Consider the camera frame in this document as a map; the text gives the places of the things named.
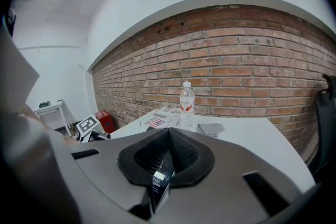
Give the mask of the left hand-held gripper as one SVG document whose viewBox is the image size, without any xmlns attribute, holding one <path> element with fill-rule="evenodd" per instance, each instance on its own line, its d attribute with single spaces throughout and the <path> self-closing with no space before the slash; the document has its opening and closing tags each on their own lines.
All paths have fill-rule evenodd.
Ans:
<svg viewBox="0 0 336 224">
<path fill-rule="evenodd" d="M 88 116 L 87 118 L 79 122 L 76 127 L 79 131 L 79 137 L 77 138 L 77 140 L 80 143 L 104 141 L 111 139 L 111 135 L 104 131 L 101 123 L 94 115 Z"/>
</svg>

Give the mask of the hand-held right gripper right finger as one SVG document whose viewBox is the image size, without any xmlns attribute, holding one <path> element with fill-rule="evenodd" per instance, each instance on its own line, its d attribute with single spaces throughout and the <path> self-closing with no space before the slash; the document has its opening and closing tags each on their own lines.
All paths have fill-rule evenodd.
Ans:
<svg viewBox="0 0 336 224">
<path fill-rule="evenodd" d="M 178 129 L 169 129 L 171 145 L 169 147 L 173 166 L 177 173 L 191 167 L 198 159 L 199 153 L 188 136 Z"/>
</svg>

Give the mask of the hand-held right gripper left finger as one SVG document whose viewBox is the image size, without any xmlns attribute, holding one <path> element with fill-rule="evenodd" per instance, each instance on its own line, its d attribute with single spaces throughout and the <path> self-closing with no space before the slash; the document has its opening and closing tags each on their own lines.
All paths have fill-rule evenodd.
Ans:
<svg viewBox="0 0 336 224">
<path fill-rule="evenodd" d="M 149 174 L 154 174 L 169 150 L 169 130 L 160 129 L 151 136 L 141 140 L 138 146 L 139 149 L 134 155 L 135 162 Z"/>
</svg>

